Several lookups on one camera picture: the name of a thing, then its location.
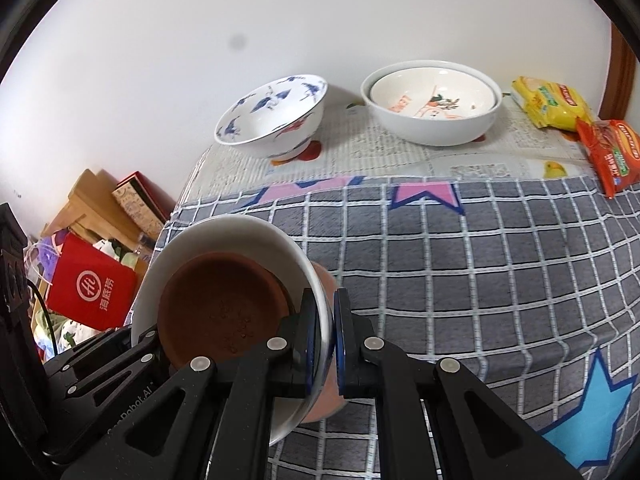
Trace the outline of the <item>pink plate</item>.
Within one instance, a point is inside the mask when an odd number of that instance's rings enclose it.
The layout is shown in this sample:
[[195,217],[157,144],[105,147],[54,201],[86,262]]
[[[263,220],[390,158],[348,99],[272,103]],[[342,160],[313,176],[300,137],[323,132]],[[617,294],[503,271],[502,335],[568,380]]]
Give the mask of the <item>pink plate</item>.
[[[312,265],[314,266],[314,270],[316,270],[318,278],[322,284],[329,316],[330,318],[334,318],[333,299],[334,294],[338,289],[337,281],[334,276],[320,263],[313,261]],[[338,411],[341,411],[345,404],[346,400],[338,392],[336,359],[335,354],[332,354],[331,365],[326,373],[326,379],[324,380],[322,391],[320,392],[316,402],[314,402],[311,410],[303,419],[303,424],[312,424],[313,422],[318,422],[321,419],[331,417]]]

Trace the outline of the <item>brown clay bowl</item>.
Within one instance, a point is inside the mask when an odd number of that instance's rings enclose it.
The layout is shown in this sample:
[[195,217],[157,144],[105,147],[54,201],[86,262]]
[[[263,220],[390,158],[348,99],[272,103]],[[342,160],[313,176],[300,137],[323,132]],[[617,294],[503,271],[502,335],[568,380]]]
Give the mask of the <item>brown clay bowl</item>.
[[281,282],[250,258],[209,252],[182,266],[160,296],[160,343],[177,370],[197,356],[228,361],[278,332],[292,301]]

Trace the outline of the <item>white small bowl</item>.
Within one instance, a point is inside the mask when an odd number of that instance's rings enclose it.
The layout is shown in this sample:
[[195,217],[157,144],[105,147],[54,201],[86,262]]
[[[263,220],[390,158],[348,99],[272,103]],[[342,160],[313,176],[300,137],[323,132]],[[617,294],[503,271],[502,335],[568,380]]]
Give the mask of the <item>white small bowl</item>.
[[232,252],[252,259],[270,271],[294,300],[308,288],[314,295],[319,324],[317,370],[310,393],[303,400],[278,396],[274,404],[270,443],[276,444],[303,422],[321,396],[333,354],[332,301],[326,296],[316,269],[304,252],[273,224],[247,214],[222,214],[189,226],[157,249],[130,311],[131,341],[157,323],[160,296],[168,280],[185,264],[210,252]]

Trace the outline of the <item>black furniture edge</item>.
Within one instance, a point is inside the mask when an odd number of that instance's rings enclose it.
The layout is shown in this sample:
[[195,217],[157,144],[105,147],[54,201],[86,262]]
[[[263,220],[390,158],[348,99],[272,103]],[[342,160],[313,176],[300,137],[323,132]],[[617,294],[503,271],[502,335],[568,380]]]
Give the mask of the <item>black furniture edge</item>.
[[28,316],[23,260],[27,238],[9,204],[1,205],[1,444],[29,467],[51,465],[60,421]]

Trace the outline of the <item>red paper bag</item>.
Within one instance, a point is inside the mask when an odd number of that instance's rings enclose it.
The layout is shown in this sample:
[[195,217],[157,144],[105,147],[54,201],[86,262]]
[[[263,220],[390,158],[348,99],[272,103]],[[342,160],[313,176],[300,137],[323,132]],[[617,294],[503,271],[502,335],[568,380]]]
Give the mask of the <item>red paper bag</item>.
[[104,332],[124,325],[136,285],[134,270],[70,234],[53,273],[47,306]]

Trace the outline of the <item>purple plastic bag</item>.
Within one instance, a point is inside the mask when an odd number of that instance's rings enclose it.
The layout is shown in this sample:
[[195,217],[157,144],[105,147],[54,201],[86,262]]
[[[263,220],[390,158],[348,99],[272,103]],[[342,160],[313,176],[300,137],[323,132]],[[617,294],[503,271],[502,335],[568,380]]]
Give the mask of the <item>purple plastic bag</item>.
[[39,240],[30,240],[24,253],[27,276],[34,282],[52,282],[58,259],[62,255],[67,230],[59,230]]

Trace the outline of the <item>patterned gift box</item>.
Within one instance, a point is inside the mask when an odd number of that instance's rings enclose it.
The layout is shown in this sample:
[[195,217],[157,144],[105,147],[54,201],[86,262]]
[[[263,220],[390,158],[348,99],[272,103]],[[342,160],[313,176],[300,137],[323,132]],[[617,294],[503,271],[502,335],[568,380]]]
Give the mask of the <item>patterned gift box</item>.
[[120,180],[115,185],[112,196],[140,231],[151,240],[158,239],[176,203],[139,171]]

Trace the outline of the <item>grey checked tablecloth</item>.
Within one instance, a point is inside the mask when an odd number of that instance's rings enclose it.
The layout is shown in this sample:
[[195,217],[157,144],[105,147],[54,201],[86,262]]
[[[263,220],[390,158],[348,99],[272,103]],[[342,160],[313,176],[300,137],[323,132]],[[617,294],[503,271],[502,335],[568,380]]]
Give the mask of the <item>grey checked tablecloth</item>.
[[461,361],[587,479],[639,474],[639,190],[337,177],[191,200],[292,237],[413,358]]

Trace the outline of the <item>blue patterned porcelain bowl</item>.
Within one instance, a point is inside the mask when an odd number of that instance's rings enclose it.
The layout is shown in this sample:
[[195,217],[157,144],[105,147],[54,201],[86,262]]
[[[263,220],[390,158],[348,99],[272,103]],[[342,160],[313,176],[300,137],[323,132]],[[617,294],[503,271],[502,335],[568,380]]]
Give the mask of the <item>blue patterned porcelain bowl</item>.
[[324,113],[329,85],[301,74],[263,84],[234,102],[215,127],[215,141],[243,155],[289,160],[308,148]]

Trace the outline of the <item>newspaper print table cover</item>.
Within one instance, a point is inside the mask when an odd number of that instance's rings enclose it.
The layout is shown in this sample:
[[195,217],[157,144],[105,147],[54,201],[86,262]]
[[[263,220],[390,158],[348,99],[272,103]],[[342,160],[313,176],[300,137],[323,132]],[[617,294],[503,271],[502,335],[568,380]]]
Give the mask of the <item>newspaper print table cover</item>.
[[480,140],[453,148],[428,148],[401,140],[382,129],[367,107],[360,105],[327,108],[314,138],[321,144],[318,158],[280,166],[214,144],[196,163],[178,203],[342,174],[538,179],[546,174],[549,162],[556,162],[569,177],[593,175],[578,143],[558,130],[535,128],[510,96],[503,98],[494,125]]

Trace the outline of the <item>large white bowl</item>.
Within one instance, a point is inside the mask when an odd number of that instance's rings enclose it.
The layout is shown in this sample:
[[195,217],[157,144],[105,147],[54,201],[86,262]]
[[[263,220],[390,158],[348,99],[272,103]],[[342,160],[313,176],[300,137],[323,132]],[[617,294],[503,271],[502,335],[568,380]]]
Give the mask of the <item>large white bowl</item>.
[[[379,79],[398,70],[416,67],[451,68],[480,78],[494,90],[497,104],[483,115],[456,120],[437,120],[396,114],[371,101],[370,90]],[[494,125],[502,103],[502,91],[489,76],[463,64],[439,60],[405,61],[379,68],[370,73],[362,82],[360,93],[373,117],[386,131],[410,143],[431,146],[432,148],[448,148],[448,146],[467,144],[480,138]]]

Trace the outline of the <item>red chips bag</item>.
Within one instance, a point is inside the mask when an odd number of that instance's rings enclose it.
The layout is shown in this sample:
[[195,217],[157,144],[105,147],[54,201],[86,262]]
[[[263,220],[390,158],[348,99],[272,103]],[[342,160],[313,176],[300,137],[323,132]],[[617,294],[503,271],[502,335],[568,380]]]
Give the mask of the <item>red chips bag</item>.
[[612,200],[618,192],[639,182],[639,135],[631,125],[620,119],[577,119],[576,131],[607,198]]

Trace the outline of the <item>yellow chips bag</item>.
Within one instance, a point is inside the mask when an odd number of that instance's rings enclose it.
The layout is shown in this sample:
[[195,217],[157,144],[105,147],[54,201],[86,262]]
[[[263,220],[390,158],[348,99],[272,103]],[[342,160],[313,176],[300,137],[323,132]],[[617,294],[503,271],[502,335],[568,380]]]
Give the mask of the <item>yellow chips bag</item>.
[[512,81],[511,96],[537,128],[575,132],[578,119],[593,121],[588,103],[566,84],[518,76]]

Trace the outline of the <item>brown door frame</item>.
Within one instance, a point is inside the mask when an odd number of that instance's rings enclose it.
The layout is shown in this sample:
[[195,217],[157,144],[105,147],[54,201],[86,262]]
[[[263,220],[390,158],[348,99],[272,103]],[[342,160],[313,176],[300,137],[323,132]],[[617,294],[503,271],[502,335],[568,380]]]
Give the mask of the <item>brown door frame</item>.
[[636,56],[617,26],[611,24],[608,76],[599,110],[601,119],[624,119],[634,88]]

